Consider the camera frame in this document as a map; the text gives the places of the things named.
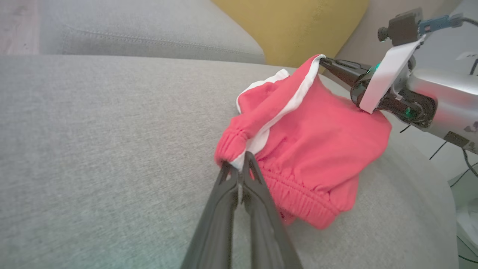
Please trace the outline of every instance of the wooden floor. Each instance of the wooden floor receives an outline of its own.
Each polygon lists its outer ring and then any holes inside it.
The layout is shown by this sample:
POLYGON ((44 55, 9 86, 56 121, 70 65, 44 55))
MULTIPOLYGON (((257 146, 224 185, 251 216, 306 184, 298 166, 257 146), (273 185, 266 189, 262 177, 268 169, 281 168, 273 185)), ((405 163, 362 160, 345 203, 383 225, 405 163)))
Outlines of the wooden floor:
POLYGON ((38 54, 38 1, 0 0, 0 55, 38 54))

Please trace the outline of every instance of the gray sofa seat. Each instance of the gray sofa seat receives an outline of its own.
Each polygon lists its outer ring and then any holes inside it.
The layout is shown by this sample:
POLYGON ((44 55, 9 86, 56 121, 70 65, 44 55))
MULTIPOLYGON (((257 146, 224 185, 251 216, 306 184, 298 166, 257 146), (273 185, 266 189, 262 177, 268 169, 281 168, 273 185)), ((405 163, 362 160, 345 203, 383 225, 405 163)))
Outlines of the gray sofa seat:
POLYGON ((40 53, 264 63, 257 42, 209 0, 43 0, 40 53))
MULTIPOLYGON (((2 268, 176 269, 236 96, 278 67, 117 56, 0 59, 2 268)), ((333 92, 347 92, 325 77, 333 92)), ((305 268, 457 267, 452 193, 394 129, 326 230, 288 227, 305 268)), ((250 267, 249 218, 233 265, 250 267)))

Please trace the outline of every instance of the blue connector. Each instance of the blue connector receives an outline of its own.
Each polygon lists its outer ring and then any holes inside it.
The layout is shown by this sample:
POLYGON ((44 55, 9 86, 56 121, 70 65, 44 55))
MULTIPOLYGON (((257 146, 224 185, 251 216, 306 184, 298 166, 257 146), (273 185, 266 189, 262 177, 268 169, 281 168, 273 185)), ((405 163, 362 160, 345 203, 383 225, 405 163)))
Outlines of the blue connector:
POLYGON ((435 32, 437 30, 445 29, 445 28, 455 28, 460 27, 463 25, 463 14, 456 14, 451 17, 448 15, 434 18, 431 20, 422 21, 418 24, 418 31, 420 35, 424 35, 427 33, 435 32))

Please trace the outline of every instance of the garment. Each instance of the garment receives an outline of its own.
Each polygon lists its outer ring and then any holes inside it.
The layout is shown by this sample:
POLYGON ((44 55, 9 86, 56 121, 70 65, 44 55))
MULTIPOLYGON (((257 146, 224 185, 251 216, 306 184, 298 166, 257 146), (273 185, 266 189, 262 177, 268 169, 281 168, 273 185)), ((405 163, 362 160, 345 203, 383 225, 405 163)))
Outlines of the garment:
POLYGON ((391 131, 381 112, 361 111, 321 83, 324 57, 251 84, 215 153, 218 164, 241 169, 252 152, 283 221, 299 217, 318 229, 352 208, 360 171, 385 151, 391 131))

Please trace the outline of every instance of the white stripe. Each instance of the white stripe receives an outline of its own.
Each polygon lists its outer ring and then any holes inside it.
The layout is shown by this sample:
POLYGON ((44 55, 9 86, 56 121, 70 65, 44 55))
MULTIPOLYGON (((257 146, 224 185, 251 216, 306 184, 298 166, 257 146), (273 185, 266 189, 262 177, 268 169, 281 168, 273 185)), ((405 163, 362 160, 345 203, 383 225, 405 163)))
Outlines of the white stripe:
POLYGON ((269 138, 269 129, 276 124, 284 115, 290 113, 291 111, 296 110, 299 105, 302 103, 305 95, 309 91, 312 83, 314 82, 317 73, 319 72, 319 62, 320 59, 325 58, 325 55, 319 55, 314 60, 312 60, 312 64, 310 65, 309 72, 305 76, 304 80, 300 84, 299 88, 292 96, 292 98, 287 102, 285 107, 277 114, 274 118, 272 118, 269 122, 267 122, 252 138, 249 139, 246 143, 246 149, 242 152, 236 159, 231 162, 231 165, 238 169, 239 171, 242 170, 244 165, 244 156, 246 155, 246 151, 250 151, 252 154, 256 155, 259 151, 261 151, 266 143, 267 139, 269 138))
MULTIPOLYGON (((284 78, 287 78, 289 77, 289 72, 287 72, 287 70, 285 69, 281 69, 279 70, 275 75, 273 75, 272 77, 270 78, 267 78, 266 80, 259 80, 259 81, 256 81, 254 83, 252 83, 251 85, 249 85, 249 87, 247 87, 247 89, 243 90, 241 94, 247 92, 248 90, 252 89, 252 88, 255 88, 257 86, 261 86, 261 85, 264 85, 266 82, 272 82, 272 83, 275 83, 276 81, 278 80, 282 80, 284 78)), ((239 106, 239 96, 236 98, 236 107, 238 108, 238 111, 240 114, 242 114, 242 111, 240 109, 240 106, 239 106)))

